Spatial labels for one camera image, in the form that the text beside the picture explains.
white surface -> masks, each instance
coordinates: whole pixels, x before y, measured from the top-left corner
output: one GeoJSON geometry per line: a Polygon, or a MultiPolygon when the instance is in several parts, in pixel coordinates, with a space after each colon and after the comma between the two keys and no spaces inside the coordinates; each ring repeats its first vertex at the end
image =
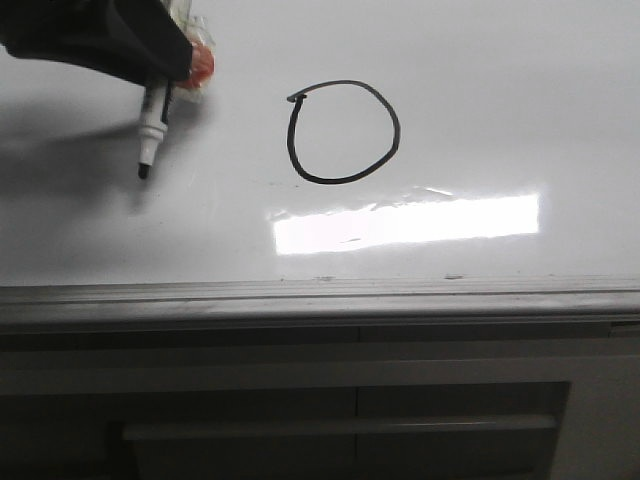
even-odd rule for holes
{"type": "MultiPolygon", "coordinates": [[[[640,3],[193,11],[217,78],[200,109],[176,105],[147,183],[142,89],[0,55],[1,285],[639,276],[640,3]],[[395,106],[400,151],[356,184],[312,185],[289,164],[285,98],[341,78],[395,106]],[[283,228],[301,224],[310,236],[283,228]]],[[[391,136],[373,97],[334,87],[305,103],[298,152],[341,176],[391,136]]]]}

black glove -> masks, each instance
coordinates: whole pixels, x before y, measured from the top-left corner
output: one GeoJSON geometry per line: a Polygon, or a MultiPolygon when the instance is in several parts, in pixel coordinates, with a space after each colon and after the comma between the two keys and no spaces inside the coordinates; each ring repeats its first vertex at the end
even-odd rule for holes
{"type": "Polygon", "coordinates": [[[189,78],[191,43],[160,0],[0,0],[0,43],[144,85],[189,78]]]}

